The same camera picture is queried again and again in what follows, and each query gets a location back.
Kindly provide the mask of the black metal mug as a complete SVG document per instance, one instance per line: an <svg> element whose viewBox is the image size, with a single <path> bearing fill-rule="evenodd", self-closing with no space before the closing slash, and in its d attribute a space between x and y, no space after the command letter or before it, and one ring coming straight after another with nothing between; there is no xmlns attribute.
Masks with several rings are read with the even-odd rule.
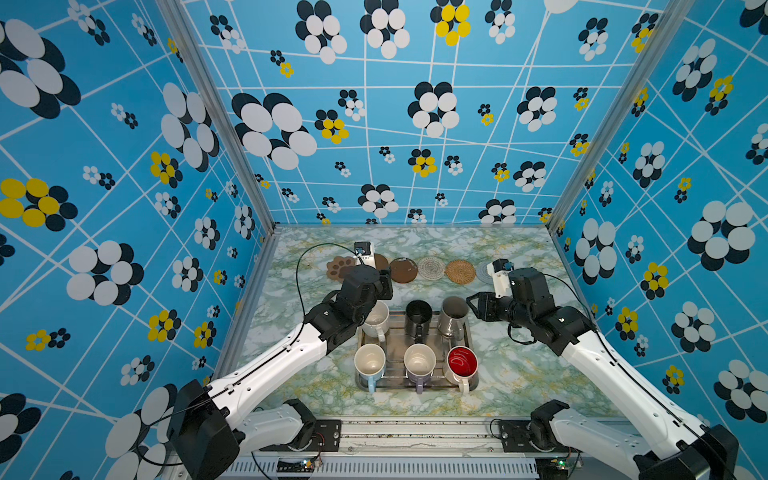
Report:
<svg viewBox="0 0 768 480"><path fill-rule="evenodd" d="M413 300L406 305L404 330L415 343L425 343L433 316L432 307L424 300Z"/></svg>

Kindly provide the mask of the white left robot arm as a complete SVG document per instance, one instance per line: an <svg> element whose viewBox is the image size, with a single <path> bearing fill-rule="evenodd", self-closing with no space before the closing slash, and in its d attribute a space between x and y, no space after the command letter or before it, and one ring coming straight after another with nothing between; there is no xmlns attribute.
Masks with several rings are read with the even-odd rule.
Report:
<svg viewBox="0 0 768 480"><path fill-rule="evenodd" d="M243 452L273 445L300 449L316 418L299 400L258 411L274 390L352 338L380 300L393 296L391 273L357 265L338 291L305 314L303 322L246 366L208 386L185 385L176 397L168 438L193 479L216 479Z"/></svg>

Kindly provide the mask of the dark brown round wooden coaster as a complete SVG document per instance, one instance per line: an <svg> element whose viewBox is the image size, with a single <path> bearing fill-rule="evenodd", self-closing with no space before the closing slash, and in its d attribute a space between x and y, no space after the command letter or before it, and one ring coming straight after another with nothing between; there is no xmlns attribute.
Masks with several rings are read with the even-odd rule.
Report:
<svg viewBox="0 0 768 480"><path fill-rule="evenodd" d="M382 254L375 253L374 261L375 261L375 268L377 270L387 270L389 268L389 261Z"/></svg>

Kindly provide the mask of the rusty brown round coaster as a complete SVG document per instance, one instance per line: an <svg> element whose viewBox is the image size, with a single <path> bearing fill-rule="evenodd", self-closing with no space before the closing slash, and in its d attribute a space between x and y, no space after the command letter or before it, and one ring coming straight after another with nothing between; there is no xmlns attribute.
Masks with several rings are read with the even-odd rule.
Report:
<svg viewBox="0 0 768 480"><path fill-rule="evenodd" d="M391 279L395 283L407 284L418 276L418 265L410 258L396 258L389 264Z"/></svg>

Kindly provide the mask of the white ceramic mug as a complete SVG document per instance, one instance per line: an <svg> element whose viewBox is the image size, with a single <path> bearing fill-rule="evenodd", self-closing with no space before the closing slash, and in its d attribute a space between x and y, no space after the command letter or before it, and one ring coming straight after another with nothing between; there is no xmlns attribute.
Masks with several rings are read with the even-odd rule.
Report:
<svg viewBox="0 0 768 480"><path fill-rule="evenodd" d="M386 341L386 334L389 330L390 311L388 305L378 300L362 325L363 332L378 340L379 343Z"/></svg>

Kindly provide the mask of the paw print cork coaster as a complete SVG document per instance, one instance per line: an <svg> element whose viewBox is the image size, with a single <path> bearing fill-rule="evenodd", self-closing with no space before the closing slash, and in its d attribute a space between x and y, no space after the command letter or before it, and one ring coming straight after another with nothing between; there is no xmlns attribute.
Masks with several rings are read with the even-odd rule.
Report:
<svg viewBox="0 0 768 480"><path fill-rule="evenodd" d="M359 262L355 257L336 256L326 264L326 276L330 280L342 282L358 264Z"/></svg>

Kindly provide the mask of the tan rattan round coaster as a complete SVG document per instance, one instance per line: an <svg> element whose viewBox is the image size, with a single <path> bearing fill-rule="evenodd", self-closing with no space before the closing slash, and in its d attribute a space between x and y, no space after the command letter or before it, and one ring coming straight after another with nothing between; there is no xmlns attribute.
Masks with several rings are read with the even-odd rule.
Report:
<svg viewBox="0 0 768 480"><path fill-rule="evenodd" d="M475 280L476 269L467 260L453 260L446 265L445 275L455 284L467 285Z"/></svg>

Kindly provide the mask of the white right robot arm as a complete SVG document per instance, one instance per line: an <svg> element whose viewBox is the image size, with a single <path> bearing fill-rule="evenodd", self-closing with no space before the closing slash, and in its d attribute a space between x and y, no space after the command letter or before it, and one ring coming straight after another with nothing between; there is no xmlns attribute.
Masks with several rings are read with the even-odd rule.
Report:
<svg viewBox="0 0 768 480"><path fill-rule="evenodd" d="M491 292L468 297L485 322L523 328L534 341L585 375L636 429L631 435L588 419L560 400L530 415L529 438L540 450L570 447L630 479L733 479L739 442L724 426L708 427L643 377L580 310L559 306L547 275L516 269L506 259L489 263Z"/></svg>

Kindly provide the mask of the multicolour woven round coaster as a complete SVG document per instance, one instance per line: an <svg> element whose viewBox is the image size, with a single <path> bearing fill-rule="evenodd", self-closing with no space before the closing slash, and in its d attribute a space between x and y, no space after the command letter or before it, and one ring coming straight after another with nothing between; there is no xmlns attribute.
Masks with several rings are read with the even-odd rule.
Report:
<svg viewBox="0 0 768 480"><path fill-rule="evenodd" d="M437 281L445 275L445 263L435 257L427 256L417 262L418 275L428 281Z"/></svg>

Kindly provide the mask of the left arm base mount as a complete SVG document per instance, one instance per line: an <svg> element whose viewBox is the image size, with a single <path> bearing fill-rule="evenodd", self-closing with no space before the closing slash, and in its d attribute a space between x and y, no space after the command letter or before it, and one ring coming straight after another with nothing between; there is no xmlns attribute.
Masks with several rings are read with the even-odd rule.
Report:
<svg viewBox="0 0 768 480"><path fill-rule="evenodd" d="M340 419L320 419L315 422L311 434L301 434L298 440L289 444L263 447L260 452L338 452L342 425Z"/></svg>

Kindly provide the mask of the stainless steel mug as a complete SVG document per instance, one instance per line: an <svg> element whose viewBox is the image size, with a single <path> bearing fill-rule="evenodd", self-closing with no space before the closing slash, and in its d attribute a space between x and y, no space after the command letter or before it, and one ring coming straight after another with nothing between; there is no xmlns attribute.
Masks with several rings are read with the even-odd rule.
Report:
<svg viewBox="0 0 768 480"><path fill-rule="evenodd" d="M438 316L437 331L445 339L460 343L465 338L465 321L470 313L467 302L457 296L446 298L442 302Z"/></svg>

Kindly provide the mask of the blue woven round coaster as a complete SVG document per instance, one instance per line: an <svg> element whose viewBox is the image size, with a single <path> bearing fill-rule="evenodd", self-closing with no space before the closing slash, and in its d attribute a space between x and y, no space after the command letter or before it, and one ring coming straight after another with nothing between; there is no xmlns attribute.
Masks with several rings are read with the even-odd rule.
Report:
<svg viewBox="0 0 768 480"><path fill-rule="evenodd" d="M475 265L475 271L476 271L476 277L480 282L488 285L493 284L492 275L488 272L488 263L486 262L477 263Z"/></svg>

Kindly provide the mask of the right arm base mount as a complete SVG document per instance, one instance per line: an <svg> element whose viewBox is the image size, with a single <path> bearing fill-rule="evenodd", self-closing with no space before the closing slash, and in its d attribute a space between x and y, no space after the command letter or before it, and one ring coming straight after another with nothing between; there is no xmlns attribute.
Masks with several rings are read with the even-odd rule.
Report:
<svg viewBox="0 0 768 480"><path fill-rule="evenodd" d="M576 453L560 443L550 427L539 420L493 419L490 434L499 440L505 453L533 453L567 456Z"/></svg>

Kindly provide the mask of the white mug blue handle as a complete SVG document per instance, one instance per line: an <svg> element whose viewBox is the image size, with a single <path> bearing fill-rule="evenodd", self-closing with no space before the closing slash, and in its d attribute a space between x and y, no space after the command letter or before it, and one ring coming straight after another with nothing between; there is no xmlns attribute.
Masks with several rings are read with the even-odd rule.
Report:
<svg viewBox="0 0 768 480"><path fill-rule="evenodd" d="M358 375L366 382L368 391L375 393L378 381L386 369L386 353L377 344L365 344L355 353L354 366Z"/></svg>

